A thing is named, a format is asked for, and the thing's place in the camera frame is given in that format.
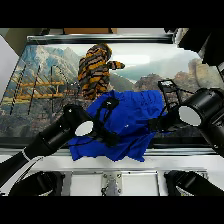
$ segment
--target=tiger stuffed toy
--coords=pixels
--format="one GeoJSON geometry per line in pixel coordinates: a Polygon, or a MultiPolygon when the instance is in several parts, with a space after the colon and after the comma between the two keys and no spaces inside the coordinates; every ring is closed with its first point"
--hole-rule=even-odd
{"type": "Polygon", "coordinates": [[[107,44],[96,44],[79,61],[78,80],[83,97],[94,100],[107,91],[110,81],[109,69],[123,69],[125,65],[118,61],[107,62],[112,50],[107,44]]]}

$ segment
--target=blue cloth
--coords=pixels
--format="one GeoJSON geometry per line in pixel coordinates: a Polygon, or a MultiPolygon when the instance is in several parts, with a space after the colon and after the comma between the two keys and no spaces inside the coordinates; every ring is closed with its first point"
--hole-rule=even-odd
{"type": "MultiPolygon", "coordinates": [[[[121,137],[119,144],[115,147],[107,147],[103,143],[93,141],[86,145],[70,146],[73,160],[82,156],[106,156],[117,161],[128,156],[144,162],[142,156],[155,135],[155,132],[150,133],[148,130],[148,120],[160,115],[163,109],[162,95],[158,90],[142,92],[115,92],[112,90],[93,102],[87,112],[94,117],[97,109],[108,97],[115,97],[120,100],[119,105],[113,109],[104,125],[107,130],[116,132],[121,137]]],[[[101,110],[101,121],[103,121],[107,111],[105,108],[101,110]]],[[[69,141],[69,145],[82,144],[88,141],[90,141],[89,137],[75,137],[69,141]]]]}

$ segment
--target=white circular joint cover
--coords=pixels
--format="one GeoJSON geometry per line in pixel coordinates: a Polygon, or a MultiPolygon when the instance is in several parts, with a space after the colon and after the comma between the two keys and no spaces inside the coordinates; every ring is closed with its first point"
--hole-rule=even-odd
{"type": "Polygon", "coordinates": [[[187,106],[181,106],[179,109],[180,119],[192,126],[199,126],[201,124],[201,118],[192,108],[187,106]]]}
{"type": "Polygon", "coordinates": [[[86,121],[78,126],[75,131],[76,136],[83,136],[89,134],[93,129],[93,122],[86,121]]]}

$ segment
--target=robotic arm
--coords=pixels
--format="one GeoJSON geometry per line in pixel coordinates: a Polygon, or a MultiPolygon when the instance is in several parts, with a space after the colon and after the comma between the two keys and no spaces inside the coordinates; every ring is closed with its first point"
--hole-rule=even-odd
{"type": "MultiPolygon", "coordinates": [[[[169,132],[188,125],[196,126],[211,147],[224,157],[224,92],[221,89],[199,89],[182,102],[172,80],[159,82],[159,87],[164,94],[168,113],[149,120],[149,128],[169,132]],[[177,93],[179,104],[170,108],[166,94],[172,92],[177,93]]],[[[118,104],[116,99],[108,99],[101,109],[113,109],[118,104]]],[[[54,154],[71,138],[84,135],[108,146],[114,146],[119,141],[116,133],[108,132],[81,106],[68,104],[64,107],[64,114],[40,132],[29,146],[0,164],[0,195],[9,195],[13,185],[38,160],[54,154]]]]}

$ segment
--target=plush toy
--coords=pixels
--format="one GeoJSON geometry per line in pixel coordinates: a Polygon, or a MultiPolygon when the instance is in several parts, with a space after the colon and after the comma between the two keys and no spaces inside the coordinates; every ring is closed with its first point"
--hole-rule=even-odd
{"type": "Polygon", "coordinates": [[[107,91],[110,81],[109,69],[123,69],[118,61],[109,61],[112,50],[107,44],[96,44],[79,61],[78,80],[85,99],[94,100],[107,91]]]}

